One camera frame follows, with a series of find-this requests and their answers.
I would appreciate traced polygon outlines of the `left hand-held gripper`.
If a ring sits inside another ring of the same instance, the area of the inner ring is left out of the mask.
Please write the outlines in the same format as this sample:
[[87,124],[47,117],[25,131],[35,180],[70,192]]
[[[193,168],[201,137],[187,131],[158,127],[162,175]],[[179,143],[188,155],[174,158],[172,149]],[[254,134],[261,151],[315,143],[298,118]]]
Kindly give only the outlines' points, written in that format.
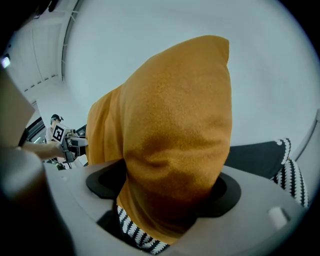
[[77,138],[75,129],[57,123],[53,129],[52,139],[60,144],[64,153],[64,163],[73,163],[75,159],[86,154],[88,141],[85,138]]

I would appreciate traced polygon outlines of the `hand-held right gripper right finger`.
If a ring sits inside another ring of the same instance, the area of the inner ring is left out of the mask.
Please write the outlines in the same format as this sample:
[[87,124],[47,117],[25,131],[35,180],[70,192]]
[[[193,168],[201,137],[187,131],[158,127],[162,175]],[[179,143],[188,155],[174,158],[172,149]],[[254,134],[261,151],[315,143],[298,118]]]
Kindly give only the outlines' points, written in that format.
[[194,225],[162,256],[268,256],[306,213],[271,180],[224,166],[226,191],[196,215]]

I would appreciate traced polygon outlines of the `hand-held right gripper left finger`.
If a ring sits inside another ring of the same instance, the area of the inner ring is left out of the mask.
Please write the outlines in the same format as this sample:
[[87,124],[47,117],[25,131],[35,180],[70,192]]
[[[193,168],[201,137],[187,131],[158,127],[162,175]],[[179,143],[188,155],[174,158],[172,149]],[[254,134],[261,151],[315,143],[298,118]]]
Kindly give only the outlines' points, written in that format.
[[76,256],[150,256],[97,224],[112,209],[113,201],[94,195],[86,185],[86,178],[109,166],[108,162],[66,170],[58,170],[49,163],[43,166],[52,199],[71,235]]

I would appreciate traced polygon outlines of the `orange pillow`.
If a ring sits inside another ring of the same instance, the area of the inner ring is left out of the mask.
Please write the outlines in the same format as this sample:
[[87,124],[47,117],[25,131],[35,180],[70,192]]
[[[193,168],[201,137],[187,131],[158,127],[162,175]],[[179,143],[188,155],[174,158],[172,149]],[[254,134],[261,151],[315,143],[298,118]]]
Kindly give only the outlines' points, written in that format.
[[174,244],[193,225],[230,151],[229,41],[204,35],[149,58],[90,108],[89,165],[123,159],[116,199],[133,224]]

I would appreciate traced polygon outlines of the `person's left forearm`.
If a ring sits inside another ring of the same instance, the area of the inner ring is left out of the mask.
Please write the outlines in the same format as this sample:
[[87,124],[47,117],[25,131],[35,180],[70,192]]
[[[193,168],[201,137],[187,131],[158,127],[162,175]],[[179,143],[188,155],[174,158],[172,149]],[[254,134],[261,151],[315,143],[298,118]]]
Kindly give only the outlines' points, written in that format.
[[62,146],[53,141],[47,144],[38,144],[26,141],[22,146],[20,146],[20,148],[36,154],[41,160],[65,158]]

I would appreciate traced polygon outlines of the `black white striped blanket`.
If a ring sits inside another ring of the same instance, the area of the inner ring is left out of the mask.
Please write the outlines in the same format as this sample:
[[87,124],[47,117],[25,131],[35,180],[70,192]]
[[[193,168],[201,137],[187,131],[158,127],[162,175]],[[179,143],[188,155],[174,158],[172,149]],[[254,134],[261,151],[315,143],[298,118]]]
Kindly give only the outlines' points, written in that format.
[[[290,152],[291,141],[288,138],[232,146],[225,165],[272,181],[299,205],[308,208],[307,186],[298,164],[289,157]],[[139,228],[119,205],[117,213],[125,243],[151,255],[158,255],[170,247]]]

